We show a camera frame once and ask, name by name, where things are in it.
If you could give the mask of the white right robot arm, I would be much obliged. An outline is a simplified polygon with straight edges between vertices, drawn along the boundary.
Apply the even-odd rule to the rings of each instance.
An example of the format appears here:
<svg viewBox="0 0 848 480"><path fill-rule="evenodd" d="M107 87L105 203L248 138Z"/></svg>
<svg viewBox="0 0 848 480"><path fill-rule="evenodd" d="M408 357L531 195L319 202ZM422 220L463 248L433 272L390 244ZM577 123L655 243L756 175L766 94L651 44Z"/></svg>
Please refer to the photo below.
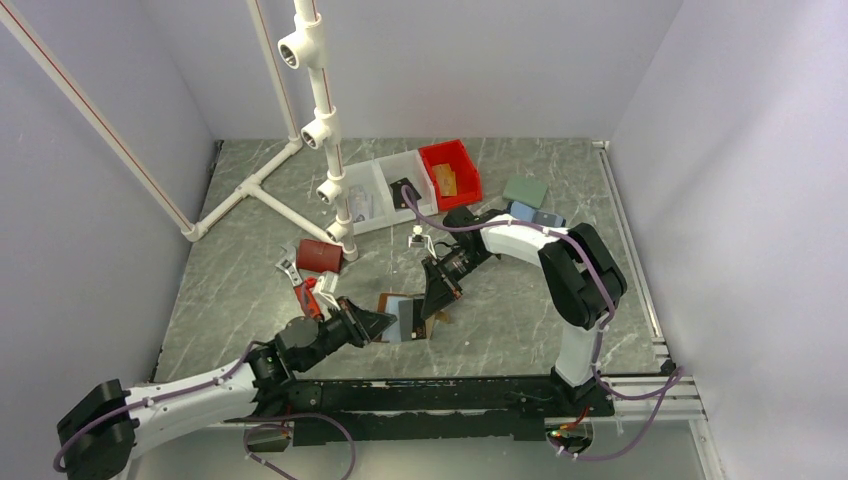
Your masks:
<svg viewBox="0 0 848 480"><path fill-rule="evenodd" d="M568 229L520 220L504 210L476 215L450 210L441 230L454 242L443 257L421 261L425 292L421 315L430 317L462 296L460 281L492 256L508 256L540 268L551 301L564 319L551 388L557 411L574 415L590 399L599 357L598 338L628 286L596 229L580 223Z"/></svg>

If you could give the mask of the brown leather card holder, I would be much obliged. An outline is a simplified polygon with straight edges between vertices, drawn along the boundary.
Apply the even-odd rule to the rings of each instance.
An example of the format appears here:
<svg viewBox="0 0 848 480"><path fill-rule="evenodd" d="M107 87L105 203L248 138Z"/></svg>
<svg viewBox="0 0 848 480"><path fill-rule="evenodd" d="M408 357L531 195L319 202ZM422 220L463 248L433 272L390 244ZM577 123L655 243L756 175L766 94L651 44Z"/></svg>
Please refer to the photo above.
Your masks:
<svg viewBox="0 0 848 480"><path fill-rule="evenodd" d="M412 299L422 295L406 295L396 293L381 293L379 296L377 311L397 316L397 322L390 326L375 342L397 344L403 342L419 341L411 340L412 331ZM428 339L433 337L434 329L438 324L450 324L450 317L443 311L438 311L427 320Z"/></svg>

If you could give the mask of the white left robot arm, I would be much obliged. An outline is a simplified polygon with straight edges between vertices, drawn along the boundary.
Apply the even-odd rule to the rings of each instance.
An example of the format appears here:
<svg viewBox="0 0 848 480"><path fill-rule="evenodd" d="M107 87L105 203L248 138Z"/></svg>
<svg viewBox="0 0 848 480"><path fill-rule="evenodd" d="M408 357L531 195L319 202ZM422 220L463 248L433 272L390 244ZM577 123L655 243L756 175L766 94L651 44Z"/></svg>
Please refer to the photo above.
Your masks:
<svg viewBox="0 0 848 480"><path fill-rule="evenodd" d="M325 320L290 320L273 339L252 341L237 359L170 383L93 387L57 424L53 468L70 479L111 479L147 451L211 424L279 417L287 389L345 345L363 348L396 322L340 297Z"/></svg>

